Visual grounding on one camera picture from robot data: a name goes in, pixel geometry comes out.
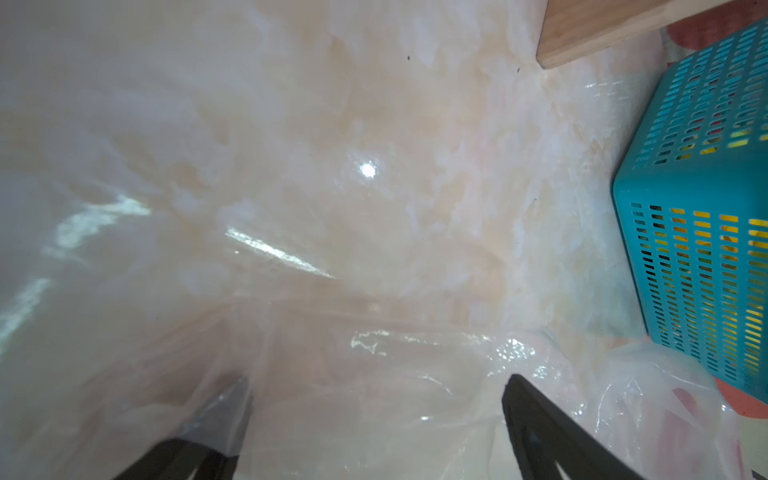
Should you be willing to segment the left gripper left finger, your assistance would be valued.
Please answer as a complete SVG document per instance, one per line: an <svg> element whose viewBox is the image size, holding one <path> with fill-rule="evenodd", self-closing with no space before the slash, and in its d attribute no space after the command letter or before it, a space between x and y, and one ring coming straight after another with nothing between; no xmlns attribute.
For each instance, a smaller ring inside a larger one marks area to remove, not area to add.
<svg viewBox="0 0 768 480"><path fill-rule="evenodd" d="M251 413L248 379L235 378L116 478L231 479Z"/></svg>

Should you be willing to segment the banana bunch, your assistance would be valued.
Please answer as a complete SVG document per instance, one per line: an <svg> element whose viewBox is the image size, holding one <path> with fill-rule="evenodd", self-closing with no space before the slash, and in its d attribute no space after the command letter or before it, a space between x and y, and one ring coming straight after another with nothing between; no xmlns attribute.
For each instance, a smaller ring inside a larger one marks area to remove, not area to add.
<svg viewBox="0 0 768 480"><path fill-rule="evenodd" d="M764 130L717 135L633 211L651 339L755 397L767 384L766 147Z"/></svg>

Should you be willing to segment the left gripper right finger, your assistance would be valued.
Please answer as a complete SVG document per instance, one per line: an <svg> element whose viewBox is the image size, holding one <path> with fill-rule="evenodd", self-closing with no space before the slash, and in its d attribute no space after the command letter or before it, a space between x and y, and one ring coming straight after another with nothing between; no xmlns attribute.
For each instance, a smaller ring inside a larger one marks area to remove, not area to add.
<svg viewBox="0 0 768 480"><path fill-rule="evenodd" d="M501 404L522 478L641 479L523 376L510 377Z"/></svg>

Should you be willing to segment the teal plastic basket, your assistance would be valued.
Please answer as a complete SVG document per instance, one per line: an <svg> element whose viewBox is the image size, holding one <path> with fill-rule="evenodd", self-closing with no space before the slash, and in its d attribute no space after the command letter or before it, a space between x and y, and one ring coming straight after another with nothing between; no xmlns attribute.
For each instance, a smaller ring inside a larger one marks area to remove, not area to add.
<svg viewBox="0 0 768 480"><path fill-rule="evenodd" d="M650 339L765 400L765 20L665 72L612 197Z"/></svg>

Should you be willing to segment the zip-top bag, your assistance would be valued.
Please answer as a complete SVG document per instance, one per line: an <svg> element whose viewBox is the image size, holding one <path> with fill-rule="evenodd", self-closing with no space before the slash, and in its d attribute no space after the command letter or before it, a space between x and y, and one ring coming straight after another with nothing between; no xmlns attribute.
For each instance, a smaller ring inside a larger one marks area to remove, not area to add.
<svg viewBox="0 0 768 480"><path fill-rule="evenodd" d="M741 420L698 362L650 342L611 350L585 429L645 479L748 479Z"/></svg>
<svg viewBox="0 0 768 480"><path fill-rule="evenodd" d="M180 430L239 479L515 479L510 376L582 416L602 350L357 298L45 295L1 327L5 479L109 479Z"/></svg>

